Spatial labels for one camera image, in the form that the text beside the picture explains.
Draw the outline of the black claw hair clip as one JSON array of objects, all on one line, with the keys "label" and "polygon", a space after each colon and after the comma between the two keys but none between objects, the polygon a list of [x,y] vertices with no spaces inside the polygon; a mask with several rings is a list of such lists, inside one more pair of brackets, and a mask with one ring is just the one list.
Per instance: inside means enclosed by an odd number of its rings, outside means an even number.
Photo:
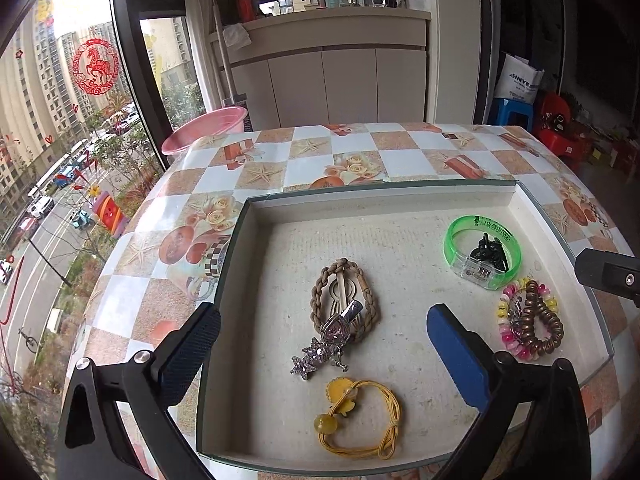
[{"label": "black claw hair clip", "polygon": [[477,248],[471,252],[471,258],[490,264],[494,269],[506,272],[509,270],[509,263],[506,260],[506,253],[498,238],[491,240],[487,233],[478,241]]}]

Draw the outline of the green translucent bangle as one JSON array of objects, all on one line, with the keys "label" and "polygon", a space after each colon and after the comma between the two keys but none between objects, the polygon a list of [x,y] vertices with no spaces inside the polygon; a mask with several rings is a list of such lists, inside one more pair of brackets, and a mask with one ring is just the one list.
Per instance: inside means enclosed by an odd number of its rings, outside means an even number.
[{"label": "green translucent bangle", "polygon": [[454,274],[487,290],[503,288],[513,281],[522,263],[516,237],[497,220],[480,214],[450,223],[442,253]]}]

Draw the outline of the braided brown oval hair clip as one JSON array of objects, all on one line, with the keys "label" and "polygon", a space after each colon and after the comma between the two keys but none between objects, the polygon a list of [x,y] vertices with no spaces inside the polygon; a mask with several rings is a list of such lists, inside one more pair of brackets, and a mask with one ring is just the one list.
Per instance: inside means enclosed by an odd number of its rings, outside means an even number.
[{"label": "braided brown oval hair clip", "polygon": [[320,275],[311,289],[311,300],[309,303],[311,323],[314,326],[314,330],[320,333],[323,323],[328,319],[322,310],[322,292],[326,286],[328,286],[332,275],[336,278],[339,276],[349,278],[356,284],[356,292],[358,292],[358,290],[362,292],[363,312],[357,316],[358,322],[356,323],[356,327],[352,329],[354,341],[360,342],[368,333],[372,332],[375,324],[380,320],[380,307],[363,270],[356,262],[350,261],[347,258],[339,258],[330,266],[325,266],[320,271]]}]

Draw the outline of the silver star hair clip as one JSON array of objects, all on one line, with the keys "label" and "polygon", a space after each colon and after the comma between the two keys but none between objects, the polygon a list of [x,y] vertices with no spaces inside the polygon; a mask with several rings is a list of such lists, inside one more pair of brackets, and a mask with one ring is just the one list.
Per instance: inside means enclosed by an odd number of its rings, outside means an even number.
[{"label": "silver star hair clip", "polygon": [[[337,314],[341,315],[341,317],[344,318],[345,321],[349,324],[350,333],[352,333],[352,329],[354,328],[354,321],[356,320],[357,315],[362,311],[362,309],[363,304],[360,301],[352,300],[349,306],[342,313]],[[292,375],[298,376],[300,379],[308,380],[312,374],[314,374],[320,367],[322,367],[326,363],[339,368],[342,372],[347,372],[348,365],[343,362],[343,352],[353,339],[354,336],[350,336],[349,342],[342,349],[342,352],[340,354],[336,354],[335,356],[331,356],[329,349],[326,348],[326,346],[322,342],[320,330],[320,338],[312,338],[310,345],[303,348],[302,356],[292,357],[293,366],[292,370],[290,370],[290,373]]]}]

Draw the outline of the beige metal hair clip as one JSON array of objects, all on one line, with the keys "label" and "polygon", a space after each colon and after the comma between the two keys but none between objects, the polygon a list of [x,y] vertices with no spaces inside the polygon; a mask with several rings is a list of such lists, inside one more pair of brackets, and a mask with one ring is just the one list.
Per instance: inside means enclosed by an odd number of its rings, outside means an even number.
[{"label": "beige metal hair clip", "polygon": [[342,313],[356,298],[358,292],[357,284],[345,273],[340,272],[335,275],[335,280],[329,284],[329,297],[331,300],[329,316]]}]

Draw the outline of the shallow grey jewelry tray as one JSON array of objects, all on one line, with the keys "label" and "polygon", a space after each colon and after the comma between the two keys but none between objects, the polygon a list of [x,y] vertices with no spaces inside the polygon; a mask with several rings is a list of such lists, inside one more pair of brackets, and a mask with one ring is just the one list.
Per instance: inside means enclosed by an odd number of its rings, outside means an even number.
[{"label": "shallow grey jewelry tray", "polygon": [[[282,474],[358,476],[423,465],[451,453],[476,417],[426,333],[427,310],[446,304],[491,349],[498,292],[459,278],[444,257],[451,222],[484,216],[521,247],[518,272],[547,285],[565,335],[559,355],[580,382],[612,359],[613,344],[592,292],[533,193],[514,181],[424,181],[325,188],[244,203],[215,295],[219,336],[200,383],[198,452],[238,467]],[[344,366],[308,379],[292,359],[310,344],[311,289],[339,258],[363,270],[381,317],[346,348]],[[376,380],[398,396],[400,440],[389,460],[350,460],[319,444],[312,422],[336,376]]]}]

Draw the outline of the red plastic child chair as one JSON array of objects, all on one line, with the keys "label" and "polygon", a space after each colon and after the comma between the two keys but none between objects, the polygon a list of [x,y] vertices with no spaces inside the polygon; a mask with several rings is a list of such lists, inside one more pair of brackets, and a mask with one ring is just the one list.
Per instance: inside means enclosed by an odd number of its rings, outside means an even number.
[{"label": "red plastic child chair", "polygon": [[574,121],[570,106],[554,92],[537,98],[533,135],[553,155],[568,162],[584,160],[591,146],[587,127]]}]

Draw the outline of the blue plastic stool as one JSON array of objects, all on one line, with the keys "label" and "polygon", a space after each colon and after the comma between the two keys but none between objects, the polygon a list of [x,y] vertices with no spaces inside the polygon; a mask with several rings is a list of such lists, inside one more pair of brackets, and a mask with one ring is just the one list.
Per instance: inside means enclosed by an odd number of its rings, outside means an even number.
[{"label": "blue plastic stool", "polygon": [[532,131],[534,124],[534,108],[532,104],[506,99],[492,100],[488,124],[494,126],[519,126]]}]

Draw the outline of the white paper shopping bag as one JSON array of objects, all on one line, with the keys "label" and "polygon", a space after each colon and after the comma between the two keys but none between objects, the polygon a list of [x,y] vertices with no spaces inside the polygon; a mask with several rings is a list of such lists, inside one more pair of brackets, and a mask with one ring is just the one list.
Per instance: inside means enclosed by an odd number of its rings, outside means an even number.
[{"label": "white paper shopping bag", "polygon": [[544,70],[536,70],[520,58],[507,54],[494,97],[534,104],[542,78],[544,78]]}]

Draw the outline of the white sideboard cabinet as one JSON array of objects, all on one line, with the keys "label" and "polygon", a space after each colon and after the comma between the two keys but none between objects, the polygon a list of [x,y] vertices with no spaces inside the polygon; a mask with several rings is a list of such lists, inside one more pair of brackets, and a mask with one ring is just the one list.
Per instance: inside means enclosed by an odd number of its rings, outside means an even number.
[{"label": "white sideboard cabinet", "polygon": [[249,22],[239,49],[209,43],[257,129],[424,122],[430,25],[427,12],[350,6]]}]

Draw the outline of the pink plastic basin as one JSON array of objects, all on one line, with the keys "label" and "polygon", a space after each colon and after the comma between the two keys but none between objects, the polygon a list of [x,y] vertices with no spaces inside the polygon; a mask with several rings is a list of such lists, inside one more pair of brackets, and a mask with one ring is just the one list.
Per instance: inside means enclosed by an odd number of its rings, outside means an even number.
[{"label": "pink plastic basin", "polygon": [[186,150],[191,144],[206,136],[223,136],[227,133],[241,133],[245,130],[244,120],[247,110],[240,106],[218,108],[190,120],[176,129],[163,142],[164,155],[177,155]]}]

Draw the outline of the red horse window decal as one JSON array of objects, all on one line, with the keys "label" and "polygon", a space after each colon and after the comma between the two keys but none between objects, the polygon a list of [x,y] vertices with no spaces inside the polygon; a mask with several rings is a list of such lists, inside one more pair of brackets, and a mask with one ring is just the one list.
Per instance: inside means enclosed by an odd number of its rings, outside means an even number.
[{"label": "red horse window decal", "polygon": [[105,39],[90,38],[75,51],[70,76],[89,96],[103,96],[114,87],[120,71],[116,49]]}]

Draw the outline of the white cloth on cabinet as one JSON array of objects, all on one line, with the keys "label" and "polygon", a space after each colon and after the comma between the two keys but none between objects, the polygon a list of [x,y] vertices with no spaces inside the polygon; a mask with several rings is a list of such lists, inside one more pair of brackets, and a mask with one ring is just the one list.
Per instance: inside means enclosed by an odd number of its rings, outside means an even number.
[{"label": "white cloth on cabinet", "polygon": [[222,34],[224,35],[224,43],[230,50],[239,50],[252,43],[250,34],[240,23],[224,26]]}]

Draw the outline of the red vase with flowers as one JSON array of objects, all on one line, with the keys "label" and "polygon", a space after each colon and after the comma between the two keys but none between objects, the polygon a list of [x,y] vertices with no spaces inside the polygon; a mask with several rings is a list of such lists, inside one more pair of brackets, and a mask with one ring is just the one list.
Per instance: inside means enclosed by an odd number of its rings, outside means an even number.
[{"label": "red vase with flowers", "polygon": [[236,0],[238,12],[242,23],[254,21],[256,18],[253,0]]}]

